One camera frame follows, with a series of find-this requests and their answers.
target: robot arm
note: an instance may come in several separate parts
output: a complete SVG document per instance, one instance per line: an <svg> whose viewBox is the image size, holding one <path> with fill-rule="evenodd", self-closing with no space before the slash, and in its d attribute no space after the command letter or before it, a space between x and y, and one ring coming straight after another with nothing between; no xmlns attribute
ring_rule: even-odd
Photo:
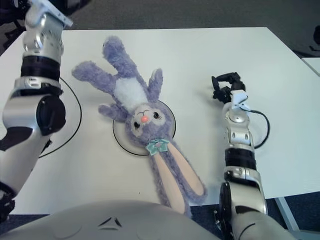
<svg viewBox="0 0 320 240"><path fill-rule="evenodd" d="M218 82L229 82L231 88L226 86L220 89ZM291 234L267 215L265 195L255 159L257 147L254 146L248 128L248 112L257 111L251 111L246 105L246 86L236 72L212 77L212 83L215 90L213 98L225 103L222 111L227 141L225 182L220 188L219 212L214 213L224 239L293 240Z"/></svg>
<svg viewBox="0 0 320 240"><path fill-rule="evenodd" d="M62 31L72 21L47 0L31 0L26 14L21 76L5 104L7 129L0 140L0 223L14 209L19 193L53 133L65 124L66 110L59 99Z"/></svg>

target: white table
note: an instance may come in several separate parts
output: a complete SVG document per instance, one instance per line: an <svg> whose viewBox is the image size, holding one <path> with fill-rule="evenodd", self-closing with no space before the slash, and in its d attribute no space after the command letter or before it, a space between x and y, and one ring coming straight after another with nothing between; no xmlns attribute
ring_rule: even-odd
<svg viewBox="0 0 320 240"><path fill-rule="evenodd" d="M61 77L79 98L82 124L68 145L38 161L13 214L50 214L101 200L159 202L148 158L125 152L114 139L112 121L97 111L111 97L71 75L72 68L86 60L116 73L102 56L102 44L110 35L123 40L145 80L162 67L160 100L172 109L175 140L208 188L206 205L219 202L225 165L223 105L212 99L211 76L230 72L242 77L251 108L271 122L269 140L256 151L266 198L320 191L320 81L267 28L74 30L63 33ZM20 74L22 53L20 37L0 57L1 105ZM54 135L48 151L63 143L79 122L75 99L65 85L63 89L67 124ZM250 128L255 141L261 141L264 120L251 115Z"/></svg>
<svg viewBox="0 0 320 240"><path fill-rule="evenodd" d="M305 57L302 60L320 77L320 57Z"/></svg>

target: pink inner ear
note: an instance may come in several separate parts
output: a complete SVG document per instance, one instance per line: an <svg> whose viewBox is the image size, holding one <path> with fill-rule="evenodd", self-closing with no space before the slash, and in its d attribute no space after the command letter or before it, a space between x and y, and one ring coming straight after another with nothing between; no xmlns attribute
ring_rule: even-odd
<svg viewBox="0 0 320 240"><path fill-rule="evenodd" d="M181 152L176 149L175 146L170 142L168 143L168 148L175 159L176 163L178 164L181 173L187 183L189 184L190 188L199 196L202 196L205 193L204 186L202 185L199 177L192 169L190 164L187 162L185 157L181 154Z"/></svg>
<svg viewBox="0 0 320 240"><path fill-rule="evenodd" d="M185 201L180 188L169 170L167 164L161 157L160 153L154 155L155 163L158 167L160 178L164 187L165 194L170 202L171 208L178 213L185 213Z"/></svg>

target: green bow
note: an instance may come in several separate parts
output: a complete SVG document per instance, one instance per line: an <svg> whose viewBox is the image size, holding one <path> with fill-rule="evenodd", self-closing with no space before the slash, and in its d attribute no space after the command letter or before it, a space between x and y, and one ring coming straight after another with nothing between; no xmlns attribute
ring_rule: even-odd
<svg viewBox="0 0 320 240"><path fill-rule="evenodd" d="M168 151L168 143L170 142L163 138L157 138L149 142L149 144L145 148L149 151L150 156L153 156L156 153Z"/></svg>

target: bunny eye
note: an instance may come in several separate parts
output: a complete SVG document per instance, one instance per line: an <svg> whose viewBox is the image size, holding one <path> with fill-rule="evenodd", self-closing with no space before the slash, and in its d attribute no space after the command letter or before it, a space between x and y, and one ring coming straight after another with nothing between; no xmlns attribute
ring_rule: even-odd
<svg viewBox="0 0 320 240"><path fill-rule="evenodd" d="M156 111L153 113L153 117L155 118L155 119L161 119L161 116L159 115L159 113L157 113Z"/></svg>
<svg viewBox="0 0 320 240"><path fill-rule="evenodd" d="M140 124L135 121L133 125L135 130L138 131L138 129L140 128Z"/></svg>

